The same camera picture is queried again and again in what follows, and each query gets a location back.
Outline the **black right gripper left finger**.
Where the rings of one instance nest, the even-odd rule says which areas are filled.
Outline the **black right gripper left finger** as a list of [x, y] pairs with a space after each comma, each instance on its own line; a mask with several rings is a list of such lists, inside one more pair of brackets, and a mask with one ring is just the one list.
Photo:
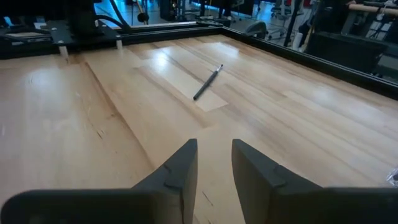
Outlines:
[[2, 206], [0, 224], [192, 224], [197, 175], [189, 139], [131, 188], [22, 192]]

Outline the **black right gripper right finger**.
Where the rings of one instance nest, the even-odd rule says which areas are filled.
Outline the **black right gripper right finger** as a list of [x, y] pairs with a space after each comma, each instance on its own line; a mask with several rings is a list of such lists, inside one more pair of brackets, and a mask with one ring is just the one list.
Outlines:
[[240, 139], [231, 160], [246, 224], [398, 224], [398, 189], [322, 187]]

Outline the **thin black makeup brush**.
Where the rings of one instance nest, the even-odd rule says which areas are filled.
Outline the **thin black makeup brush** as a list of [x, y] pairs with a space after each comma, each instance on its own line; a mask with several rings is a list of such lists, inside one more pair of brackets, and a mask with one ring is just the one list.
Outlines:
[[203, 86], [197, 91], [197, 93], [193, 96], [193, 100], [196, 101], [201, 97], [204, 91], [213, 83], [215, 78], [218, 76], [220, 70], [223, 68], [223, 64], [221, 64], [207, 79], [207, 81], [203, 84]]

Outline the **black low cabinet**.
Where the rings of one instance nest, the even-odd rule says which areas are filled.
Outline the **black low cabinet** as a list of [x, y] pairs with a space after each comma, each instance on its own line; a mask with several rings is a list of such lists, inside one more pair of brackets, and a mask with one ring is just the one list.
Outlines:
[[316, 32], [311, 35], [306, 54], [364, 73], [376, 69], [387, 45], [355, 35]]

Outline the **office chair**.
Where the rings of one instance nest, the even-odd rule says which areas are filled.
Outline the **office chair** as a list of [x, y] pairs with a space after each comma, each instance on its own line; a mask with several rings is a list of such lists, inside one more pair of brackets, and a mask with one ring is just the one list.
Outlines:
[[243, 34], [249, 37], [265, 39], [267, 35], [267, 25], [263, 21], [256, 21], [253, 24], [249, 25], [243, 32]]

